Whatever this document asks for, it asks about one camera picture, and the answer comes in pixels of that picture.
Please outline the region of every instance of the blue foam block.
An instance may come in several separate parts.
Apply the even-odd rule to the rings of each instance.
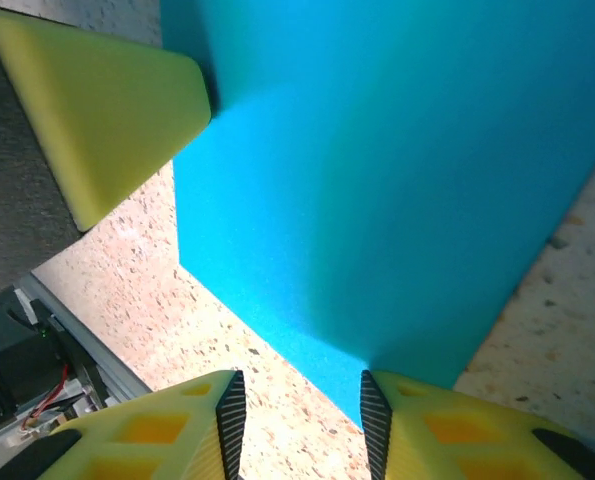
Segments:
[[[595,1],[162,0],[181,262],[353,420],[450,386],[595,165]]]

